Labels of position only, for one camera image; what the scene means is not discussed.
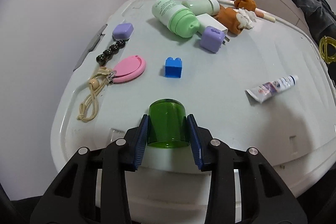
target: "green plastic cup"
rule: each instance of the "green plastic cup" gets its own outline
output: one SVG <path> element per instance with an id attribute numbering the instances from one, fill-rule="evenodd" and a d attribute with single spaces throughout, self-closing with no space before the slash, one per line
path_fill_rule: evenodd
<path id="1" fill-rule="evenodd" d="M 147 144 L 158 148 L 179 148 L 189 145 L 184 106 L 172 99 L 161 99 L 149 107 Z"/>

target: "purple soap box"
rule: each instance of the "purple soap box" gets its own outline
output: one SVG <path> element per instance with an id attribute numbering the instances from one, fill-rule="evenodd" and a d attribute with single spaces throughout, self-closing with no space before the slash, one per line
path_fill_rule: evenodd
<path id="1" fill-rule="evenodd" d="M 113 38 L 115 40 L 127 40 L 131 37 L 134 28 L 132 23 L 122 23 L 115 27 L 113 30 Z"/>
<path id="2" fill-rule="evenodd" d="M 201 47 L 206 48 L 208 51 L 218 52 L 224 41 L 225 35 L 225 32 L 220 31 L 212 26 L 208 26 L 203 32 L 200 45 Z"/>

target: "blue lego brick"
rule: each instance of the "blue lego brick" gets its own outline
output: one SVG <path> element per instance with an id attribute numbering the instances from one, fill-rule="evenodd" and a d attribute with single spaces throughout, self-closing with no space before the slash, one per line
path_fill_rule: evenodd
<path id="1" fill-rule="evenodd" d="M 181 78 L 182 74 L 182 61 L 180 58 L 175 60 L 172 57 L 168 57 L 165 65 L 165 77 Z"/>

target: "green cap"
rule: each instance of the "green cap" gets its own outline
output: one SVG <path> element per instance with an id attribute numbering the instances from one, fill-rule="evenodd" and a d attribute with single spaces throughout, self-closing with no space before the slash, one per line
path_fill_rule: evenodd
<path id="1" fill-rule="evenodd" d="M 169 22 L 170 31 L 184 38 L 192 37 L 199 28 L 197 17 L 188 8 L 177 11 Z"/>

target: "beige cord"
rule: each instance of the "beige cord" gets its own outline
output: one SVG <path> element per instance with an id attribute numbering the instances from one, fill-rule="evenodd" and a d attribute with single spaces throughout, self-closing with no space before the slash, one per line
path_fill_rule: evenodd
<path id="1" fill-rule="evenodd" d="M 84 99 L 84 101 L 79 105 L 79 115 L 77 116 L 77 120 L 81 120 L 82 122 L 88 122 L 93 120 L 99 110 L 99 102 L 97 99 L 97 95 L 103 90 L 105 85 L 107 84 L 107 76 L 112 72 L 111 69 L 106 67 L 100 67 L 98 72 L 93 75 L 89 80 L 89 90 L 90 94 Z M 103 81 L 99 83 L 98 77 L 104 77 Z M 92 104 L 92 114 L 90 117 L 85 117 L 86 110 Z"/>

